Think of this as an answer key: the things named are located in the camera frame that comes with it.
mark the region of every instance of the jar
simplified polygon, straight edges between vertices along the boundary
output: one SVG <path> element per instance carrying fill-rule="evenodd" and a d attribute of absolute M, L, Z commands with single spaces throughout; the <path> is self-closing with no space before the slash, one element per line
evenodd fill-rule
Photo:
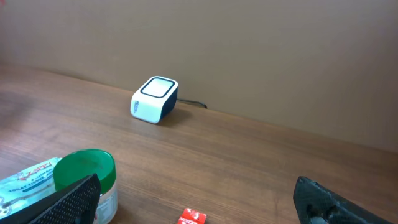
<path fill-rule="evenodd" d="M 61 159 L 53 172 L 55 190 L 62 190 L 91 174 L 97 174 L 101 183 L 101 197 L 94 223 L 107 224 L 118 209 L 116 166 L 110 153 L 100 149 L 85 149 Z"/>

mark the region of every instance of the small white box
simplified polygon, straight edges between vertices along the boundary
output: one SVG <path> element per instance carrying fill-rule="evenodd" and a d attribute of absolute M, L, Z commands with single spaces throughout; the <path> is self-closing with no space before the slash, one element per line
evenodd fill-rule
<path fill-rule="evenodd" d="M 130 112 L 135 118 L 156 124 L 174 108 L 177 92 L 177 81 L 152 77 L 133 94 Z"/>

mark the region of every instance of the red wrapper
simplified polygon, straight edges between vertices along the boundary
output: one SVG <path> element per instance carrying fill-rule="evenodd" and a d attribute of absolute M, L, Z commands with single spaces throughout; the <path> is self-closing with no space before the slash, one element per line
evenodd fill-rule
<path fill-rule="evenodd" d="M 178 219 L 177 224 L 205 224 L 206 214 L 186 208 Z"/>

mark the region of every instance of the black plastic object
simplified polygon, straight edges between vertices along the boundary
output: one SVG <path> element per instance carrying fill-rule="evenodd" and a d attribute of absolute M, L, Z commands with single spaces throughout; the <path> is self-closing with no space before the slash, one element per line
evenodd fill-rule
<path fill-rule="evenodd" d="M 306 177 L 299 177 L 294 205 L 301 224 L 391 224 Z"/>
<path fill-rule="evenodd" d="M 100 200 L 96 174 L 0 220 L 0 224 L 91 224 Z"/>

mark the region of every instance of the black cable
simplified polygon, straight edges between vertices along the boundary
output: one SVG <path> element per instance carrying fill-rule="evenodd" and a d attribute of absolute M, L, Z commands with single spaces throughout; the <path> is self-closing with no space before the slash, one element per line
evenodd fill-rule
<path fill-rule="evenodd" d="M 186 100 L 186 99 L 181 99 L 181 98 L 177 98 L 177 100 L 178 100 L 178 101 L 181 101 L 181 102 L 186 102 L 186 103 L 194 103 L 194 104 L 199 104 L 199 105 L 202 105 L 204 108 L 206 108 L 206 109 L 207 109 L 207 105 L 206 105 L 206 104 L 204 104 L 204 103 L 202 103 L 202 102 L 199 102 L 199 101 Z"/>

